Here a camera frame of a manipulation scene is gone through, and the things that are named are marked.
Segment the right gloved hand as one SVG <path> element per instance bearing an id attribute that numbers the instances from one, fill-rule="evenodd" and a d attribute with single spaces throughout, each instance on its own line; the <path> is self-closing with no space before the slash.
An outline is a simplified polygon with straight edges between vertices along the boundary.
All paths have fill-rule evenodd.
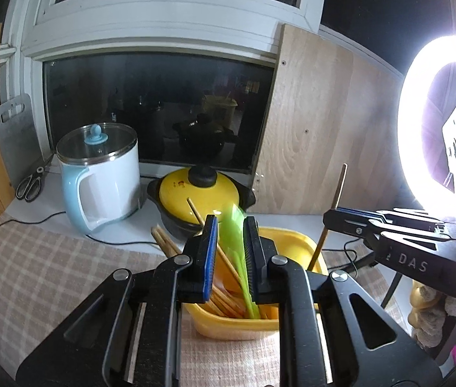
<path id="1" fill-rule="evenodd" d="M 432 287 L 415 281 L 410 301 L 412 311 L 408 321 L 412 326 L 412 337 L 422 348 L 437 347 L 442 341 L 445 319 L 456 317 L 456 298 L 442 297 Z"/>

